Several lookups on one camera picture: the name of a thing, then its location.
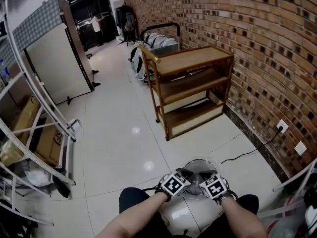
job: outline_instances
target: electrical socket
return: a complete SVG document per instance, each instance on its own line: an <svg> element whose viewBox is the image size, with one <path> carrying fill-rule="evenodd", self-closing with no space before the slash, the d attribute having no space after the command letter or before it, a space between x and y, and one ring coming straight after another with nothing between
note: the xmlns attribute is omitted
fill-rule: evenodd
<svg viewBox="0 0 317 238"><path fill-rule="evenodd" d="M280 126L283 127L283 130L281 131L283 134L284 132L287 130L288 125L286 124L286 122L283 121L283 119L281 119L281 121L279 121L278 125L276 126L277 128L280 128Z"/></svg>

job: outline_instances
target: white tile floor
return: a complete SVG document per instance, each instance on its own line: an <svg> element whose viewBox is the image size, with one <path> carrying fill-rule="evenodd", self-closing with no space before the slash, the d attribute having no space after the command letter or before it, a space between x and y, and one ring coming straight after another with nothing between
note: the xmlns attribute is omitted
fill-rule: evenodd
<svg viewBox="0 0 317 238"><path fill-rule="evenodd" d="M118 214L118 198L125 187L155 186L164 174L195 156L223 161L255 149L231 120L222 115L180 137L166 142L148 87L134 77L129 50L116 42L94 49L91 66L100 72L95 92L59 108L68 119L80 119L74 147L71 198L57 191L47 198L36 193L19 198L18 209L54 223L40 225L37 238L95 237ZM255 194L260 207L276 195L278 178L259 152L223 164L223 176L238 196ZM169 229L196 237L221 211L212 200L174 198L161 212Z"/></svg>

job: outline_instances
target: brick wall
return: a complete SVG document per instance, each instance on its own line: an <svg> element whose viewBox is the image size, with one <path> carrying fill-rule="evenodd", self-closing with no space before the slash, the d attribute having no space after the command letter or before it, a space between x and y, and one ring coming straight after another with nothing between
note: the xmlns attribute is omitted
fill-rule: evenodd
<svg viewBox="0 0 317 238"><path fill-rule="evenodd" d="M139 31L170 21L181 25L182 48L215 42L235 52L229 104L271 139L292 174L317 157L317 0L125 0ZM175 35L170 27L163 32ZM299 156L295 145L307 151Z"/></svg>

